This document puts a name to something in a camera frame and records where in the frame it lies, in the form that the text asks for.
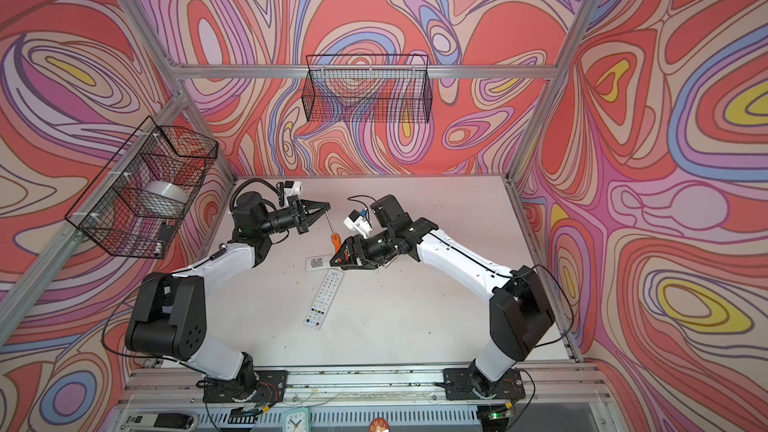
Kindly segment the orange handled screwdriver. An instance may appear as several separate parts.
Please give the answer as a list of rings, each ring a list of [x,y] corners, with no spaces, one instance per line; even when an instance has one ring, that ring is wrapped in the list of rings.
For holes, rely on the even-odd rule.
[[[331,219],[330,219],[330,216],[329,216],[328,212],[325,212],[325,213],[324,213],[324,216],[325,216],[325,218],[326,218],[326,221],[327,221],[327,223],[328,223],[328,227],[329,227],[329,230],[330,230],[330,239],[331,239],[331,242],[332,242],[332,244],[333,244],[333,247],[334,247],[334,251],[335,251],[335,252],[339,252],[339,251],[340,251],[340,249],[341,249],[341,247],[342,247],[342,240],[341,240],[341,237],[340,237],[340,235],[339,235],[339,234],[338,234],[338,233],[335,231],[335,228],[334,228],[334,226],[333,226],[333,223],[332,223],[332,221],[331,221]]]

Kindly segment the white remote control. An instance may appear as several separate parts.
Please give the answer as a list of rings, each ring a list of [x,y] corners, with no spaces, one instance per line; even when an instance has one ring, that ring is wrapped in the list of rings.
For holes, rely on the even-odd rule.
[[[331,263],[332,255],[311,256],[305,260],[305,271],[314,272],[327,270],[333,267]]]

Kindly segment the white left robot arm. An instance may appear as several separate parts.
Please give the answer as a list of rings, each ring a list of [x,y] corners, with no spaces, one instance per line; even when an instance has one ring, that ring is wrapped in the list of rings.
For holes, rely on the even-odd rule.
[[[272,210],[256,192],[230,201],[232,239],[208,258],[170,274],[153,273],[139,287],[125,335],[131,352],[174,359],[220,381],[250,381],[249,355],[233,349],[207,331],[207,297],[216,288],[267,257],[272,236],[292,230],[299,234],[331,209],[327,202],[296,195]]]

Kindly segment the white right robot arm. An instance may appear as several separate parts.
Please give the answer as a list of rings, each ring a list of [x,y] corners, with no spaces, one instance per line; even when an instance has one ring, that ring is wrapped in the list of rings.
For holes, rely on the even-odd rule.
[[[373,202],[381,231],[352,214],[345,226],[353,234],[336,247],[330,263],[342,270],[376,270],[408,256],[431,266],[473,292],[489,307],[489,342],[468,367],[482,383],[499,382],[523,362],[555,325],[546,291],[533,268],[512,269],[461,245],[427,218],[412,219],[393,195]]]

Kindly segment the white remote with coloured buttons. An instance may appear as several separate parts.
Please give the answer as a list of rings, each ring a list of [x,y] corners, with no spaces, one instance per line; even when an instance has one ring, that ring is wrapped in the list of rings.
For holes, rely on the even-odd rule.
[[[341,270],[330,269],[327,272],[304,319],[306,327],[314,330],[322,328],[343,278],[344,272]]]

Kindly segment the white roll in basket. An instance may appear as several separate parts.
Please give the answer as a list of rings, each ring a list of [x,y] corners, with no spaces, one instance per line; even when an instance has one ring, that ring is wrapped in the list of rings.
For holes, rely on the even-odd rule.
[[[139,205],[148,216],[177,218],[182,214],[188,199],[188,193],[179,186],[165,181],[152,181],[139,195]]]

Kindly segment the small white clock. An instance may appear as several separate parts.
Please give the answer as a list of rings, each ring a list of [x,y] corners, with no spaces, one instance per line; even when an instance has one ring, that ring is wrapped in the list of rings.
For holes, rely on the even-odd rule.
[[[310,432],[311,416],[308,408],[294,408],[281,415],[283,432]]]

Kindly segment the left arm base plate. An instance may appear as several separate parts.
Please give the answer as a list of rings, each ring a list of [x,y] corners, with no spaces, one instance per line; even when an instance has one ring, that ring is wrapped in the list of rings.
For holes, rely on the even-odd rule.
[[[280,369],[256,370],[252,378],[236,378],[228,381],[202,378],[196,387],[203,391],[207,404],[270,405],[283,401],[288,371]]]

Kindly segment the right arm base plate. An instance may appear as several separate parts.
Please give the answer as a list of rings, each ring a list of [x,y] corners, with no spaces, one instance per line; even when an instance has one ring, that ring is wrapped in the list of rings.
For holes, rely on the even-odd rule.
[[[445,391],[451,401],[505,400],[515,403],[526,397],[520,371],[508,369],[498,380],[486,378],[474,366],[446,368],[441,382],[435,385]]]

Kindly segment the black white device front rail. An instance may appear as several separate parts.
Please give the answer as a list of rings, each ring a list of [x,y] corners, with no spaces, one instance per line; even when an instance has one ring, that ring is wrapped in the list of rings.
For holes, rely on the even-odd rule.
[[[197,428],[198,418],[185,412],[138,413],[128,415],[119,426],[120,431],[193,431]]]

